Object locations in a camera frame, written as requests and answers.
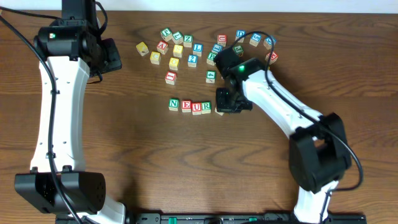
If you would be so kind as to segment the green R block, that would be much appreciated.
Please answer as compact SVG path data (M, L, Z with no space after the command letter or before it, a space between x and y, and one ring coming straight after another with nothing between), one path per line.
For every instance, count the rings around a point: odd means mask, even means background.
M201 112L203 114L211 113L211 102L210 101L204 101L201 103Z

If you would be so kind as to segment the red U block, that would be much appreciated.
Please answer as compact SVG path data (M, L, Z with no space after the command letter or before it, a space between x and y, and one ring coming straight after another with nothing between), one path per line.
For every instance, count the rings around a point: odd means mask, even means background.
M202 114L202 107L200 102L192 103L192 115Z

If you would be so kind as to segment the red E block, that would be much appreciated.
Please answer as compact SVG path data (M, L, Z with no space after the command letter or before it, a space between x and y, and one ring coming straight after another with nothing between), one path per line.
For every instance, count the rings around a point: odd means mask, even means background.
M192 112L192 101L191 100L182 100L181 107L183 113L191 113Z

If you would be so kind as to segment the green N block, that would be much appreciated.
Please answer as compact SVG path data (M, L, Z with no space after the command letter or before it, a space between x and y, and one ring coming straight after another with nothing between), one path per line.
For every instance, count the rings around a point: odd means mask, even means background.
M179 109L179 99L171 98L169 99L169 110L178 111Z

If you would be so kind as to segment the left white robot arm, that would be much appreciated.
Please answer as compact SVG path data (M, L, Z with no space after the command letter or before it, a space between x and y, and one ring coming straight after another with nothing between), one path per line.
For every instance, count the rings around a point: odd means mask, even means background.
M126 207L106 193L103 174L88 172L83 155L85 88L91 77L122 67L113 39L103 39L96 1L63 1L62 15L29 47L39 59L42 102L30 170L15 176L16 192L57 223L128 223Z

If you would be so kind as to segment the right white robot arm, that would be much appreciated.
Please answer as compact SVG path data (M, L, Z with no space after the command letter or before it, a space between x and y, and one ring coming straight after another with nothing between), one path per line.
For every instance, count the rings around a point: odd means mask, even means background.
M256 58L242 61L228 48L214 62L226 83L216 91L217 110L240 113L258 105L289 139L289 169L299 186L296 206L289 215L265 214L259 223L366 223L363 215L328 213L339 181L353 162L359 163L341 118L303 104Z

